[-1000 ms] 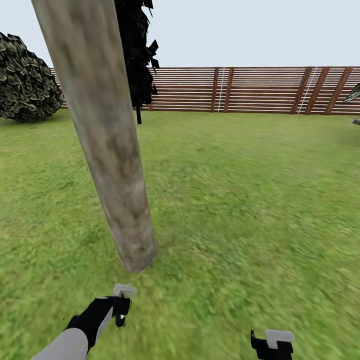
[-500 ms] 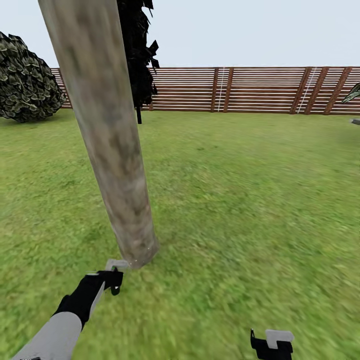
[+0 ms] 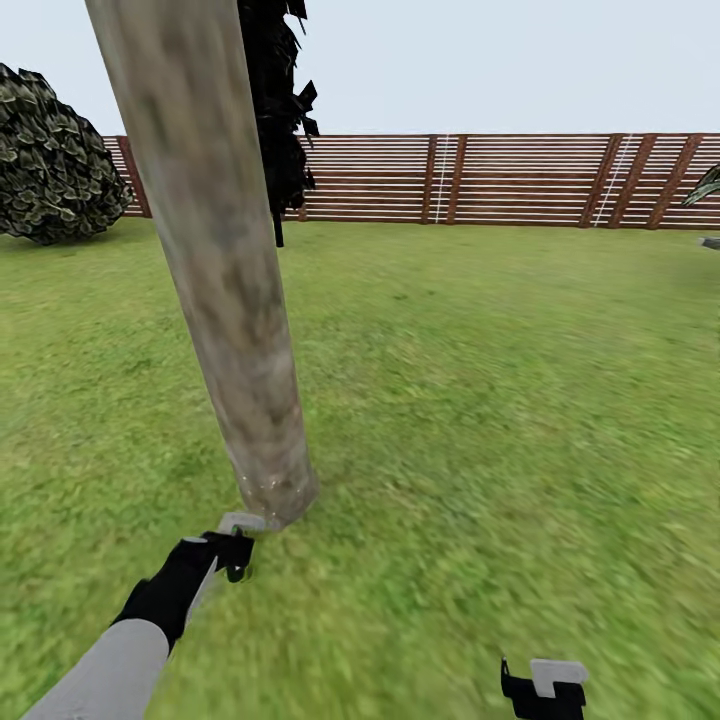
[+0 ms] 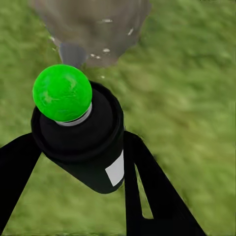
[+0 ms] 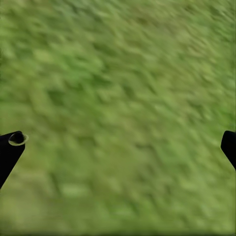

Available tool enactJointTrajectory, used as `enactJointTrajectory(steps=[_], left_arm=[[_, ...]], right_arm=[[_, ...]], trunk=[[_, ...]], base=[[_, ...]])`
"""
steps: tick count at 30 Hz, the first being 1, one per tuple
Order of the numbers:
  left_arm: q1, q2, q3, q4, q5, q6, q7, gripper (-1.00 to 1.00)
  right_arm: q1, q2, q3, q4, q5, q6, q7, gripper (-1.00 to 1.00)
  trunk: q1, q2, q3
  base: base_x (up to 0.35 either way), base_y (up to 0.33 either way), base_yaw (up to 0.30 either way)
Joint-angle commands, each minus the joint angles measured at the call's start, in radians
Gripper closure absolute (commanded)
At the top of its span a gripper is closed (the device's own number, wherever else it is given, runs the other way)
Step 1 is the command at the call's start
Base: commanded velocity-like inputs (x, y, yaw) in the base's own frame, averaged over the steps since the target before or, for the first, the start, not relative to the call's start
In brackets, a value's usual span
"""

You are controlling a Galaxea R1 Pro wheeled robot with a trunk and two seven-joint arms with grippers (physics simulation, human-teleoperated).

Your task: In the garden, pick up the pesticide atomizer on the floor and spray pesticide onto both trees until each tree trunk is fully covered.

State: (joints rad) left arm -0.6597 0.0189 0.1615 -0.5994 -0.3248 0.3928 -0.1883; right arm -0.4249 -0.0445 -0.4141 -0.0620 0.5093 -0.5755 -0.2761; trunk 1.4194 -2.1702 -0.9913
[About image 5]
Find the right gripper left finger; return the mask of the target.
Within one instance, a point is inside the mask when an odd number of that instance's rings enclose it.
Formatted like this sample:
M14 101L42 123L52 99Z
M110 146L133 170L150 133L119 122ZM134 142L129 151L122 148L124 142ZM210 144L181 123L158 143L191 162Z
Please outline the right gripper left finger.
M13 170L29 140L21 131L0 136L0 189Z

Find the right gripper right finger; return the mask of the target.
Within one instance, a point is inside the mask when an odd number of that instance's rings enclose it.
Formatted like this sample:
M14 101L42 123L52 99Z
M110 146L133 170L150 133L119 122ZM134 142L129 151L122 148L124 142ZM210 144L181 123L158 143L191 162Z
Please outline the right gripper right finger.
M236 169L236 132L224 132L221 148Z

